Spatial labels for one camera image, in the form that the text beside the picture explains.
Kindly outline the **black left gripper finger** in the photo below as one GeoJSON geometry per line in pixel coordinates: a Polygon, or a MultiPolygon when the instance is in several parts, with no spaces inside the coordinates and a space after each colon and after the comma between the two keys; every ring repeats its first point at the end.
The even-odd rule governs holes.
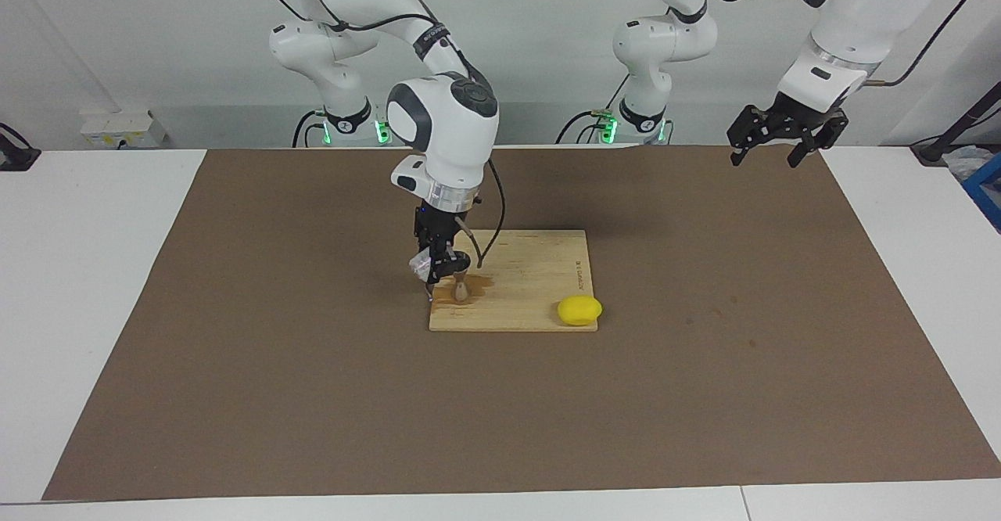
{"type": "Polygon", "coordinates": [[[802,161],[820,150],[833,147],[847,128],[849,119],[844,110],[836,110],[832,116],[820,126],[816,133],[808,129],[801,132],[801,139],[788,155],[790,168],[796,168],[802,161]]]}
{"type": "Polygon", "coordinates": [[[783,114],[747,105],[728,128],[730,164],[740,166],[756,146],[782,137],[783,114]]]}

